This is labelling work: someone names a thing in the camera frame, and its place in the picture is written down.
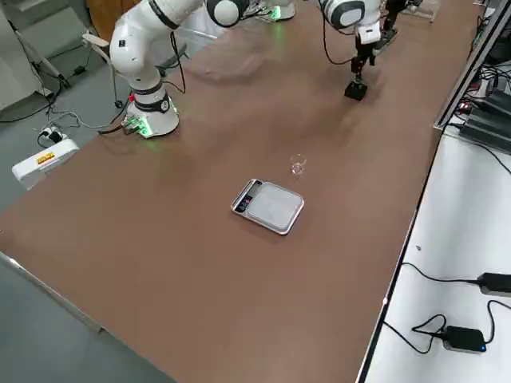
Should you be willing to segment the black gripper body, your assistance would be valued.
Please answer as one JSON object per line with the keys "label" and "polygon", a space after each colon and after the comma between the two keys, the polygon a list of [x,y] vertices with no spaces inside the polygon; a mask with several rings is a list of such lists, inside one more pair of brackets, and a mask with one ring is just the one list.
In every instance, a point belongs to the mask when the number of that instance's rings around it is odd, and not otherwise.
{"label": "black gripper body", "polygon": [[383,31],[390,32],[397,20],[398,14],[404,10],[404,0],[387,0],[387,16],[383,23]]}
{"label": "black gripper body", "polygon": [[369,62],[370,66],[374,66],[375,63],[375,55],[374,48],[376,46],[375,42],[363,44],[361,41],[355,42],[355,48],[357,51],[356,55],[356,65],[364,66],[367,62]]}

